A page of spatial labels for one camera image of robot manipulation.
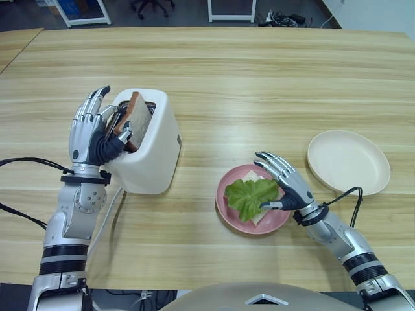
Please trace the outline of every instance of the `robotic arm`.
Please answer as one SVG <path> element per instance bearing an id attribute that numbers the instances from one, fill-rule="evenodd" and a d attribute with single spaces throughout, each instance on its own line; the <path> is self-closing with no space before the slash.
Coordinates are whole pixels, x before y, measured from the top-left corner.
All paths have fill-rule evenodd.
<path id="1" fill-rule="evenodd" d="M 413 311 L 415 302 L 397 279 L 375 256 L 366 239 L 346 225 L 326 205 L 315 200 L 310 188 L 295 168 L 278 155 L 257 152 L 264 161 L 254 163 L 265 169 L 285 191 L 279 201 L 261 204 L 263 209 L 296 210 L 294 218 L 308 235 L 325 245 L 348 272 L 367 310 Z"/>
<path id="2" fill-rule="evenodd" d="M 69 155 L 75 173 L 61 177 L 64 186 L 47 224 L 28 311 L 92 310 L 85 265 L 97 215 L 106 202 L 105 186 L 111 178 L 100 166 L 116 158 L 132 136 L 126 127 L 118 137 L 106 138 L 108 118 L 122 112 L 116 106 L 107 106 L 98 113 L 109 91 L 110 86 L 106 86 L 92 92 L 73 119 Z"/>

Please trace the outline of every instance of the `bread slice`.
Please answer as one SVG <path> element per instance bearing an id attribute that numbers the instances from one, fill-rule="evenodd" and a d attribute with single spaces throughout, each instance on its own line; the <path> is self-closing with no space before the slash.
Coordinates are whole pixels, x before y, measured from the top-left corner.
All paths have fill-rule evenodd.
<path id="1" fill-rule="evenodd" d="M 243 182 L 252 180 L 257 181 L 259 179 L 262 179 L 261 176 L 259 176 L 257 173 L 255 173 L 253 170 L 250 170 L 244 177 L 241 178 Z M 259 221 L 264 218 L 265 214 L 269 212 L 269 210 L 264 210 L 260 212 L 259 214 L 256 214 L 254 217 L 251 218 L 251 222 L 254 223 L 255 226 L 258 225 Z"/>

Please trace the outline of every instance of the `wooden table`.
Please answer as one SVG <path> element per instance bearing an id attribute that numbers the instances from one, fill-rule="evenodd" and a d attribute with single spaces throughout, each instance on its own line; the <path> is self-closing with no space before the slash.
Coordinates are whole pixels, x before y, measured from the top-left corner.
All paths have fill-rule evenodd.
<path id="1" fill-rule="evenodd" d="M 0 32 L 0 73 L 42 31 L 42 28 Z"/>
<path id="2" fill-rule="evenodd" d="M 122 28 L 43 31 L 0 75 L 5 157 L 70 165 L 69 125 L 87 94 L 105 84 L 109 104 L 130 87 L 170 97 L 183 148 L 170 189 L 128 194 L 89 260 L 97 288 L 194 289 L 270 281 L 353 290 L 343 267 L 293 219 L 267 236 L 227 228 L 215 191 L 229 169 L 270 150 L 297 166 L 316 197 L 335 197 L 311 174 L 318 133 L 371 139 L 392 167 L 388 187 L 365 198 L 357 229 L 390 273 L 415 287 L 415 45 L 402 34 L 316 29 Z M 0 198 L 47 220 L 60 173 L 37 164 L 1 168 Z M 110 196 L 117 188 L 108 189 Z M 332 210 L 349 222 L 353 198 Z M 43 231 L 0 213 L 0 282 L 31 284 Z"/>

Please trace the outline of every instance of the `floor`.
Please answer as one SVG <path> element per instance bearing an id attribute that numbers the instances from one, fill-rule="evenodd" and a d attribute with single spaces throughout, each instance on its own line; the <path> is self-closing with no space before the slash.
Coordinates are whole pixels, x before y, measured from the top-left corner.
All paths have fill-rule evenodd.
<path id="1" fill-rule="evenodd" d="M 71 18 L 99 17 L 101 11 L 97 8 L 96 0 L 87 0 L 90 10 L 82 16 L 71 16 Z M 94 27 L 151 27 L 151 26 L 244 26 L 255 27 L 247 21 L 214 21 L 208 22 L 208 2 L 206 0 L 174 0 L 176 8 L 172 12 L 169 2 L 165 3 L 169 17 L 163 16 L 160 9 L 153 10 L 148 5 L 144 11 L 144 20 L 140 20 L 137 14 L 130 9 L 130 0 L 103 0 L 112 25 L 83 25 L 74 28 Z M 246 14 L 250 11 L 251 0 L 240 0 L 238 5 L 230 0 L 213 0 L 214 14 Z M 267 12 L 281 11 L 285 15 L 298 14 L 307 18 L 307 25 L 320 27 L 327 19 L 329 12 L 323 6 L 321 0 L 258 0 L 257 19 L 263 21 Z M 48 8 L 39 8 L 35 0 L 14 0 L 11 2 L 0 2 L 0 31 L 29 29 L 43 27 L 47 30 L 66 29 L 66 25 L 60 16 L 54 16 Z M 324 28 L 337 28 L 335 23 L 326 23 Z"/>

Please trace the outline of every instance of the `pink plate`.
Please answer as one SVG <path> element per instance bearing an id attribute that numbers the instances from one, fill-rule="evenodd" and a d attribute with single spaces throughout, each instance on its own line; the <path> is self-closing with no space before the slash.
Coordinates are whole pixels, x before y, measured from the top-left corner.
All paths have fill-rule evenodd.
<path id="1" fill-rule="evenodd" d="M 240 221 L 239 211 L 228 207 L 228 200 L 224 197 L 225 188 L 227 185 L 231 185 L 235 180 L 244 177 L 250 170 L 253 170 L 262 178 L 272 179 L 270 174 L 254 164 L 246 164 L 235 167 L 227 172 L 220 180 L 218 190 L 216 192 L 216 205 L 222 218 L 236 230 L 249 233 L 251 235 L 263 235 L 273 232 L 281 227 L 288 220 L 290 211 L 269 211 L 259 221 L 257 226 L 255 226 L 251 221 Z M 279 188 L 278 198 L 281 198 L 282 196 L 283 190 Z"/>

